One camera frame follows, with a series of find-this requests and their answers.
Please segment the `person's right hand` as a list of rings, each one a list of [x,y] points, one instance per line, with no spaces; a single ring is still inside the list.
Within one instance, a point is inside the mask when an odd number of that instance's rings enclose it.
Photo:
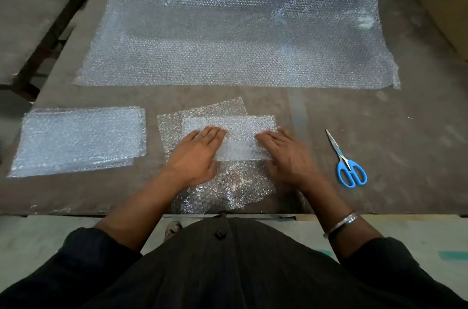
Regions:
[[[307,194],[319,189],[319,185],[324,182],[325,178],[313,161],[307,147],[300,141],[296,141],[297,149],[282,159],[271,159],[267,162],[267,169],[275,180]]]

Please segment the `small bubble wrap sheet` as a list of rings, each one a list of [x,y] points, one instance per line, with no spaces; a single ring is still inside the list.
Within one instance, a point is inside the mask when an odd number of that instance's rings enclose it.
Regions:
[[[161,143],[168,161],[177,144],[195,129],[208,125],[227,131],[216,155],[217,173],[208,182],[180,192],[172,213],[205,214],[241,209],[274,192],[263,161],[267,152],[254,135],[276,127],[275,117],[249,116],[241,97],[157,116]]]

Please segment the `person's right forearm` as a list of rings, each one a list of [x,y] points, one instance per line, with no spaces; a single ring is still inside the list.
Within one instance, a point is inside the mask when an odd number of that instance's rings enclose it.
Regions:
[[[369,241],[383,238],[377,229],[353,211],[327,179],[319,189],[303,195],[340,263]]]

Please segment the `stack of bubble wrap sheets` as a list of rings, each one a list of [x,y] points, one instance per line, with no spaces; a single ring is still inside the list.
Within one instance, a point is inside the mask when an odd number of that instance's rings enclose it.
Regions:
[[[132,166],[146,155],[145,109],[42,109],[25,114],[8,177]]]

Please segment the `dark striped shirt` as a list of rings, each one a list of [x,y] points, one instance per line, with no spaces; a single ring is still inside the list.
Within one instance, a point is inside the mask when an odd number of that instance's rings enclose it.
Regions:
[[[468,309],[468,301],[392,237],[337,263],[266,224],[219,216],[146,255],[99,229],[74,230],[44,265],[0,294],[0,309],[53,308]]]

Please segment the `person's left forearm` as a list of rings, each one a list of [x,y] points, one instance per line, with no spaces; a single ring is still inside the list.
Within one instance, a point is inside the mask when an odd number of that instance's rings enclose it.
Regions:
[[[121,245],[140,252],[176,195],[190,185],[190,177],[163,170],[94,225]]]

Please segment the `large bubble wrap roll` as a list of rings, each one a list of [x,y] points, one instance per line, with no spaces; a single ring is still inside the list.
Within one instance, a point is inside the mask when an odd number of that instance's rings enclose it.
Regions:
[[[378,0],[107,0],[74,83],[400,84]]]

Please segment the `person's left hand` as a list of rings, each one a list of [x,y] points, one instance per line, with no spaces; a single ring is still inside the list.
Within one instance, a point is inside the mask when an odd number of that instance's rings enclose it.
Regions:
[[[205,128],[200,130],[193,141],[184,145],[181,141],[163,168],[161,174],[167,176],[169,182],[177,186],[178,190],[205,183],[217,172],[215,155],[220,146],[205,145]],[[226,130],[221,128],[221,144],[225,135]]]

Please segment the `blue handled scissors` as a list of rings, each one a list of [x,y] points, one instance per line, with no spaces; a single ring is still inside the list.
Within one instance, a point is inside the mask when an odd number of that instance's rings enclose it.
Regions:
[[[338,156],[336,165],[336,175],[340,184],[346,188],[355,188],[363,186],[367,183],[367,175],[365,170],[355,161],[346,158],[335,139],[332,137],[328,129],[325,128],[331,146]]]

